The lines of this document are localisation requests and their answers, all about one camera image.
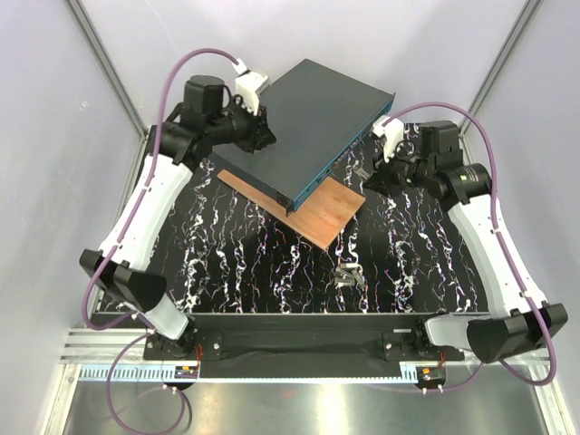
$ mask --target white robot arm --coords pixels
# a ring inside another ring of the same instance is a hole
[[[490,215],[491,179],[479,164],[464,165],[459,148],[459,129],[450,121],[421,124],[419,145],[403,139],[404,124],[381,117],[372,133],[383,144],[382,159],[367,187],[381,191],[384,181],[426,188],[440,201],[463,236],[471,253],[488,300],[488,314],[434,315],[417,332],[417,347],[452,346],[472,351],[484,363],[535,350],[543,343],[536,318],[521,294],[496,237]],[[534,283],[501,216],[501,234],[527,287],[526,297],[535,304],[553,336],[567,321],[561,304],[550,305]]]
[[[227,87],[220,79],[210,76],[189,79],[184,102],[161,126],[163,134],[154,177],[147,182],[155,159],[148,155],[114,229],[97,251],[85,249],[80,259],[89,276],[97,278],[99,287],[140,313],[157,333],[180,349],[192,346],[194,328],[191,319],[167,296],[165,278],[147,272],[155,239],[179,193],[213,146],[234,143],[243,151],[254,152],[276,141],[267,126],[266,109],[259,100],[267,76],[249,71],[240,60],[234,67],[240,75],[236,79],[236,94],[226,108],[222,105]],[[159,128],[151,133],[150,143]],[[106,266],[96,276],[103,262]]]

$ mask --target black marble surface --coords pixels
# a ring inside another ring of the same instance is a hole
[[[149,270],[167,277],[188,313],[487,311],[467,247],[427,192],[386,197],[363,188],[353,166],[372,172],[379,151],[367,140],[335,165],[332,177],[366,201],[326,251],[222,183],[220,168],[205,161],[159,232]],[[359,263],[365,284],[337,288],[339,259]],[[117,310],[105,296],[99,311]]]

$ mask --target wooden board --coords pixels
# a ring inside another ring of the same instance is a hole
[[[364,203],[363,196],[327,178],[297,211],[287,217],[284,207],[227,170],[219,172],[217,177],[321,249],[333,243]]]

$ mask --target purple cable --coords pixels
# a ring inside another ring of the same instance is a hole
[[[224,56],[224,57],[228,58],[232,63],[238,64],[237,59],[227,52],[224,52],[222,50],[218,50],[215,48],[200,48],[199,50],[194,50],[193,52],[188,53],[185,56],[183,56],[179,60],[179,62],[177,62],[175,64],[175,66],[171,69],[171,71],[169,72],[169,75],[168,75],[167,79],[165,80],[165,84],[163,85],[163,89],[161,91],[161,98],[159,101],[159,110],[157,112],[158,130],[155,134],[155,142],[153,145],[153,152],[152,152],[153,159],[151,162],[151,168],[149,170],[149,174],[147,176],[147,179],[145,180],[145,188],[143,188],[141,190],[139,196],[137,197],[137,201],[135,201],[135,205],[131,209],[129,216],[127,217],[127,220],[125,221],[125,224],[123,225],[123,228],[122,228],[121,232],[119,233],[119,236],[117,237],[117,243],[119,243],[119,244],[125,238],[125,235],[127,234],[129,227],[131,226],[131,222],[133,221],[133,219],[137,215],[137,211],[139,210],[141,202],[143,202],[143,198],[145,198],[145,194],[147,193],[146,188],[149,187],[151,181],[155,177],[155,168],[157,168],[157,159],[158,159],[158,156],[160,154],[160,146],[161,146],[161,133],[162,133],[161,126],[163,125],[163,119],[165,117],[165,106],[167,105],[167,99],[169,97],[169,89],[171,88],[171,84],[173,83],[173,80],[175,79],[175,76],[177,75],[178,71],[181,69],[181,67],[187,61],[189,61],[190,59],[192,59],[200,54],[206,54],[206,53],[218,54],[220,56]],[[97,281],[99,280],[99,277],[101,276],[102,271],[105,269],[105,267],[111,261],[112,257],[114,256],[115,252],[117,251],[117,248],[118,248],[117,246],[113,246],[111,248],[111,251],[109,252],[109,254],[107,254],[107,256],[101,261],[101,264],[99,265],[99,267],[97,267],[97,270],[95,270],[94,274],[92,275],[91,279],[89,280],[89,284],[87,285],[87,287],[84,291],[84,295],[82,296],[82,310],[81,310],[82,321],[84,322],[84,324],[87,325],[87,327],[89,327],[90,329],[93,329],[93,331],[104,331],[106,329],[112,328],[113,326],[116,326],[117,324],[123,322],[124,320],[128,319],[133,314],[135,314],[135,312],[129,311],[129,312],[117,317],[116,319],[112,320],[111,322],[108,322],[107,324],[103,324],[103,325],[94,324],[93,322],[91,322],[91,319],[89,318],[89,314],[88,314],[89,299],[91,298],[92,289],[97,284]]]
[[[440,101],[422,102],[421,104],[415,104],[411,107],[408,107],[407,109],[403,109],[402,111],[397,111],[393,115],[389,115],[390,118],[387,121],[385,121],[382,124],[382,126],[384,127],[389,122],[391,122],[395,118],[401,117],[405,113],[409,113],[410,111],[416,111],[417,109],[422,109],[425,107],[442,107],[445,109],[450,109],[452,111],[456,111],[458,113],[461,113],[463,116],[465,116],[471,122],[473,122],[473,125],[475,125],[477,127],[479,134],[481,134],[483,142],[486,145],[486,150],[488,151],[489,166],[491,168],[491,208],[490,208],[491,223],[492,223],[493,229],[498,230],[498,227],[499,227],[498,213],[497,213],[497,207],[498,207],[498,169],[496,167],[496,159],[495,159],[495,156],[493,153],[493,149],[491,148],[491,141],[489,140],[488,134],[486,133],[485,129],[483,128],[483,125],[481,125],[481,123],[471,113],[469,113],[468,111],[465,111],[464,109],[461,109],[459,106],[456,106],[454,104],[449,104],[448,102],[440,102]],[[519,271],[517,270],[516,263],[514,262],[514,259],[512,258],[511,254],[509,253],[509,249],[508,249],[508,245],[506,244],[506,240],[504,239],[504,237],[502,236],[500,231],[496,231],[496,237],[498,238],[499,246],[501,247],[501,250],[504,253],[504,257],[506,258],[506,261],[509,264],[509,268],[510,268],[512,274],[514,275],[514,278],[516,278],[517,285],[519,286],[522,293],[525,295],[526,291],[527,291],[526,283],[524,283],[524,279],[519,274]],[[540,330],[542,331],[542,335],[544,336],[544,341],[546,342],[546,348],[547,348],[547,353],[548,353],[548,359],[550,361],[550,370],[549,370],[546,378],[539,380],[539,381],[534,381],[534,380],[528,379],[527,377],[519,374],[507,362],[505,362],[503,360],[500,362],[506,369],[509,370],[510,373],[512,373],[514,376],[516,376],[519,380],[524,381],[530,385],[539,387],[539,386],[543,386],[543,385],[548,385],[556,377],[556,367],[557,367],[557,365],[556,365],[556,351],[554,349],[554,343],[552,343],[552,337],[550,336],[550,332],[547,329],[546,322],[544,321],[542,314],[537,309],[536,304],[534,304],[534,301],[529,297],[526,297],[526,302],[529,305],[530,309],[532,310],[532,313],[534,313],[534,317],[536,318],[537,323],[539,324]]]
[[[115,358],[115,360],[112,362],[111,364],[111,368],[109,369],[109,374],[107,375],[107,382],[105,383],[105,387],[107,390],[107,406],[109,407],[109,412],[111,413],[112,418],[115,420],[115,422],[121,426],[123,429],[125,429],[128,433],[134,434],[134,435],[167,435],[170,434],[172,431],[174,431],[179,424],[181,423],[181,420],[183,420],[183,416],[185,414],[185,405],[186,405],[186,400],[187,397],[185,397],[185,394],[180,391],[180,390],[174,390],[175,392],[178,393],[179,397],[181,398],[181,411],[179,412],[179,416],[176,419],[176,421],[166,430],[164,430],[163,432],[142,432],[139,430],[135,430],[129,426],[127,426],[123,420],[121,420],[121,417],[119,417],[119,414],[117,413],[117,411],[115,410],[114,406],[112,405],[112,397],[111,397],[111,377],[112,374],[115,370],[115,367],[117,366],[117,364],[119,363],[119,361],[121,360],[122,356],[135,344],[140,342],[141,340],[145,340],[147,337],[151,336],[150,333],[145,333],[144,335],[136,338],[135,340],[133,340],[132,342],[130,342],[129,344],[127,344],[123,350],[117,355],[117,357]]]

